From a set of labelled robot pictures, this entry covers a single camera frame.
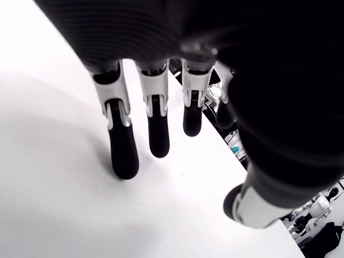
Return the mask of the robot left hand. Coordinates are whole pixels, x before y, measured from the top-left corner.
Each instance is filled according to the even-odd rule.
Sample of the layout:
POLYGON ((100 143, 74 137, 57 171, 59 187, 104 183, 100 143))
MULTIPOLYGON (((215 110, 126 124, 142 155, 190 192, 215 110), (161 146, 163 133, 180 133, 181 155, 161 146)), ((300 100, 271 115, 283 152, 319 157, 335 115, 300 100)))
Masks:
POLYGON ((122 179, 139 169, 123 59, 137 66, 152 154, 169 152, 169 60, 182 61, 183 130, 196 136, 213 66, 216 116, 250 159, 224 212, 266 228, 343 176, 342 1, 37 1, 89 71, 122 179))

